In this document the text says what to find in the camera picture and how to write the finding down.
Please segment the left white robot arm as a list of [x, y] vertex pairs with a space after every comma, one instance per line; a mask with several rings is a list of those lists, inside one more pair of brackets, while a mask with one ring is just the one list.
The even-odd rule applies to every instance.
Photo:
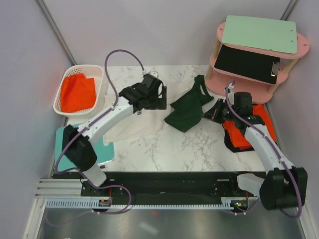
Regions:
[[93, 146], [115, 125], [125, 118], [145, 110], [166, 109], [167, 87], [151, 74], [142, 82], [125, 87], [115, 102], [87, 122], [64, 128], [61, 156], [66, 156], [92, 183], [92, 190], [99, 196], [109, 192], [106, 174], [97, 163]]

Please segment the dark green t shirt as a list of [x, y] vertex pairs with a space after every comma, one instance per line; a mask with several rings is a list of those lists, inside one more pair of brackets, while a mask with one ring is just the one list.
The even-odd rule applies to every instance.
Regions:
[[214, 96], [208, 93], [205, 86], [205, 77], [197, 75], [192, 88], [170, 104], [173, 111], [164, 122], [181, 132], [186, 132], [201, 121], [202, 107], [213, 99]]

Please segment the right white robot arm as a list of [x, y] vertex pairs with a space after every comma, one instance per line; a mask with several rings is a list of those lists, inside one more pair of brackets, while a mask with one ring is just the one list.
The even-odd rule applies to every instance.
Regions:
[[280, 151], [274, 138], [272, 122], [261, 104], [253, 104], [247, 92], [233, 94], [234, 101], [218, 99], [204, 117], [222, 124], [233, 146], [249, 144], [260, 158], [266, 176], [241, 173], [228, 183], [234, 196], [245, 191], [259, 197], [266, 210], [284, 210], [305, 204], [308, 174], [295, 167]]

